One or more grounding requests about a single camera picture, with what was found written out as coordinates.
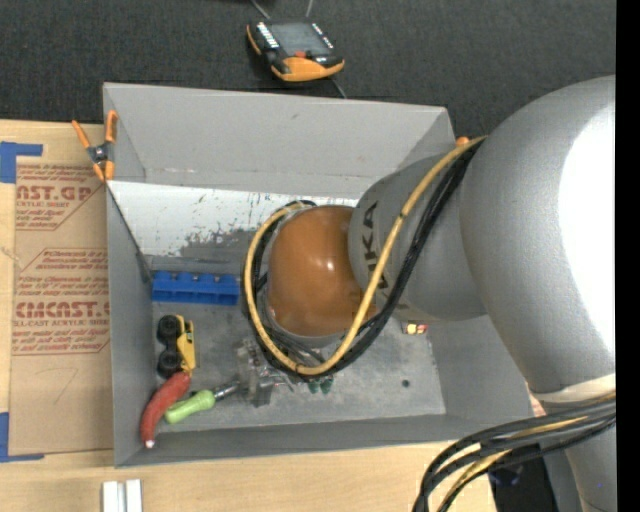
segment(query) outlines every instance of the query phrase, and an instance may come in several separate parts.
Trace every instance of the green handle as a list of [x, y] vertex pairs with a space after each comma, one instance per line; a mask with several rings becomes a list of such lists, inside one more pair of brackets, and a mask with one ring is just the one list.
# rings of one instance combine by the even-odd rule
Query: green handle
[[187, 400], [176, 402], [164, 413], [167, 423], [178, 423], [192, 414], [211, 409], [216, 403], [216, 397], [212, 391], [203, 389]]

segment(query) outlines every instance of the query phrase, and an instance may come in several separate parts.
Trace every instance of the blue tape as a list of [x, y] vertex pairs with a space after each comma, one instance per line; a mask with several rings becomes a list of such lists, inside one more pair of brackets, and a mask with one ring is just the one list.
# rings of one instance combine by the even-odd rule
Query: blue tape
[[18, 144], [0, 142], [0, 182], [16, 182], [16, 159], [18, 156], [42, 156], [42, 144]]
[[17, 462], [20, 460], [38, 460], [43, 455], [15, 455], [9, 457], [7, 447], [9, 444], [9, 413], [0, 412], [0, 463]]

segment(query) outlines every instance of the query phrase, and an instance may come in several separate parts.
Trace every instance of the red toy pepper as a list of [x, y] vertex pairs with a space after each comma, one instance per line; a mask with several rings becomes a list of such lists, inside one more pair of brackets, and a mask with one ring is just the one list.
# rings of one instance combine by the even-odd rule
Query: red toy pepper
[[166, 410], [176, 403], [191, 385], [191, 376], [187, 372], [174, 373], [153, 394], [140, 420], [140, 437], [147, 448], [155, 444], [156, 425]]

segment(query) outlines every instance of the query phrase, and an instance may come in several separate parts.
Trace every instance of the toy wheel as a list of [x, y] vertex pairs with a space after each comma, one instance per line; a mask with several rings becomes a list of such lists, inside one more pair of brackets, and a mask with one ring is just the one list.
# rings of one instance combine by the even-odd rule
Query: toy wheel
[[178, 319], [173, 315], [165, 315], [158, 322], [158, 339], [167, 345], [178, 337]]
[[182, 357], [177, 352], [165, 350], [158, 357], [158, 373], [168, 379], [180, 369]]

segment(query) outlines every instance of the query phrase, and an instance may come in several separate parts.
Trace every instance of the electronic device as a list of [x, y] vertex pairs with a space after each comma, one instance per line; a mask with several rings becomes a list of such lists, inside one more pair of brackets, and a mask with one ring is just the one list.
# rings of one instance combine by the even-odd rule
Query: electronic device
[[344, 58], [314, 22], [259, 21], [247, 25], [247, 38], [265, 65], [284, 82], [319, 80], [344, 67]]

